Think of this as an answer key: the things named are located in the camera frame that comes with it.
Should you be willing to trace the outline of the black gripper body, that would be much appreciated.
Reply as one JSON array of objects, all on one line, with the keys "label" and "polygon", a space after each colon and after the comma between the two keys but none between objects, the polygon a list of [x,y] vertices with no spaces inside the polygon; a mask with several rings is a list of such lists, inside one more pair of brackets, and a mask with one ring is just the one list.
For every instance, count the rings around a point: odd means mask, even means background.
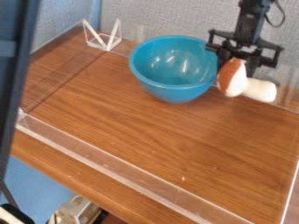
[{"label": "black gripper body", "polygon": [[226,48],[230,52],[230,58],[240,58],[246,61],[252,55],[260,56],[260,66],[276,68],[278,56],[284,48],[261,38],[256,43],[249,43],[244,40],[234,39],[234,33],[230,31],[218,31],[209,29],[209,38],[205,44],[205,49],[214,52],[220,48]]}]

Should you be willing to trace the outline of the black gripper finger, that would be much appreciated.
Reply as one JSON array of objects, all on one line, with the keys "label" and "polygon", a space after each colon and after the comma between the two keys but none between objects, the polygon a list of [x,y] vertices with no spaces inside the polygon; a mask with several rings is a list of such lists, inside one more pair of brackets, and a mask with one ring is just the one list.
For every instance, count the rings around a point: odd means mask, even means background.
[{"label": "black gripper finger", "polygon": [[257,68],[260,67],[260,56],[252,55],[246,58],[246,77],[252,77]]},{"label": "black gripper finger", "polygon": [[220,48],[217,51],[217,69],[221,69],[222,65],[230,58],[230,52],[226,48]]}]

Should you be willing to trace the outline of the dark robot arm link foreground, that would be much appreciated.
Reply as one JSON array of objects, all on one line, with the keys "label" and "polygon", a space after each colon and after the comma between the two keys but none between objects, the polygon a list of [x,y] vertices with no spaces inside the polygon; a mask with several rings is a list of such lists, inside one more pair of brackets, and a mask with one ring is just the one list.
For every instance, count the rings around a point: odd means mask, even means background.
[{"label": "dark robot arm link foreground", "polygon": [[10,154],[41,0],[0,0],[0,179]]}]

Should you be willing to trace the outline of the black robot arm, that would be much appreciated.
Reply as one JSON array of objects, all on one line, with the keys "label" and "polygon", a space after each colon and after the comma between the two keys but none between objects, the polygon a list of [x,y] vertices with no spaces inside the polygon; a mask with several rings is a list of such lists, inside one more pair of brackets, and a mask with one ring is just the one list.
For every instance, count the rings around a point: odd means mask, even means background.
[{"label": "black robot arm", "polygon": [[[278,24],[273,24],[266,15],[272,4],[282,14]],[[234,31],[209,29],[205,49],[217,55],[217,68],[232,58],[244,60],[246,77],[252,77],[258,67],[276,68],[284,48],[261,38],[261,29],[264,22],[278,28],[285,22],[285,12],[277,0],[238,0],[237,6]]]}]

